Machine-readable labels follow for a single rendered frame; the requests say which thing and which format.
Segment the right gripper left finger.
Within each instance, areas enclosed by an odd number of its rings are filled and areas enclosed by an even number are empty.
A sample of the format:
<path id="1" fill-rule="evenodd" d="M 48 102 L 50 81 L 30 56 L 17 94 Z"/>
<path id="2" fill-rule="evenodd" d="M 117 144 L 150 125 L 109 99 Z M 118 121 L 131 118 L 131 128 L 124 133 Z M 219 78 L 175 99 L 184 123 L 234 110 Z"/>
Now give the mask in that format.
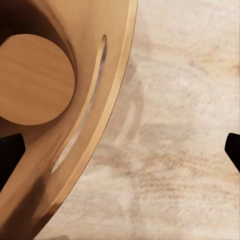
<path id="1" fill-rule="evenodd" d="M 0 138 L 0 192 L 26 152 L 21 133 Z"/>

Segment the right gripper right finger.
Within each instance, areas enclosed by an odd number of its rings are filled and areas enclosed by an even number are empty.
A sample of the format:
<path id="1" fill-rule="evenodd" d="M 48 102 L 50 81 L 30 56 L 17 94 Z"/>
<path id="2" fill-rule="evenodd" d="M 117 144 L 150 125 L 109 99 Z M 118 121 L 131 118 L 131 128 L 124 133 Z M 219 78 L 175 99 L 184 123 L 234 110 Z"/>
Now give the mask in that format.
<path id="1" fill-rule="evenodd" d="M 240 135 L 229 133 L 226 139 L 225 152 L 240 172 Z"/>

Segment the trash can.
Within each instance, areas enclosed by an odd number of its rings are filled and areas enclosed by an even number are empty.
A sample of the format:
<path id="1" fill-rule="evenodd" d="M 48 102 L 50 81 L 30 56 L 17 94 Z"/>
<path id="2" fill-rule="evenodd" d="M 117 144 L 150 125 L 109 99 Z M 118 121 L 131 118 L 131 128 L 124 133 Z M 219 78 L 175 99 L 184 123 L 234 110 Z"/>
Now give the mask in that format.
<path id="1" fill-rule="evenodd" d="M 0 191 L 0 240 L 34 240 L 71 193 L 114 110 L 138 0 L 0 0 L 0 139 L 25 153 Z M 93 96 L 104 46 L 100 84 Z"/>

